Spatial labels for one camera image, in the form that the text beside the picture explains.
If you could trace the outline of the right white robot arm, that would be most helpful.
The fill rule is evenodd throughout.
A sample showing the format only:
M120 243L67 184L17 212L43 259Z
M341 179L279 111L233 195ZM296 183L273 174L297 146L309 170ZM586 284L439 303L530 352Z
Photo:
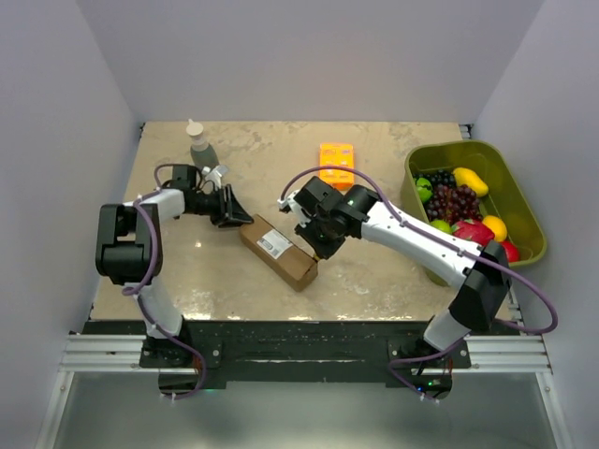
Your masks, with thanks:
M417 344L419 361L439 367L450 346L472 332L489 329L510 288L501 245L459 239L399 210L362 185L342 193L318 177L283 195L280 211L296 215L297 235L319 259L329 259L346 239L363 239L414 259L457 294L431 318Z

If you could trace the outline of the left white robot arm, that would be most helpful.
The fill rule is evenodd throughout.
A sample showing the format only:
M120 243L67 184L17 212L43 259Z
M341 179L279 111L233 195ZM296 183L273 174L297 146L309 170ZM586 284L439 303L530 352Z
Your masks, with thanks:
M187 336L183 315L160 279L163 267L161 224L181 216L210 219L221 229L238 228L254 219L223 182L228 167L198 168L163 164L154 170L155 188L130 202L100 208L95 245L98 274L122 287L138 303L152 341L164 340L161 356L173 367L187 365L194 344Z

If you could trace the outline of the brown cardboard express box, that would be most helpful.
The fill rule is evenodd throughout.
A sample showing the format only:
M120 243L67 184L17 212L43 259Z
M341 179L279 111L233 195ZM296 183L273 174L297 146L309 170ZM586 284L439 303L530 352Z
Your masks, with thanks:
M241 242L296 292L316 279L316 260L262 216L255 215L239 233Z

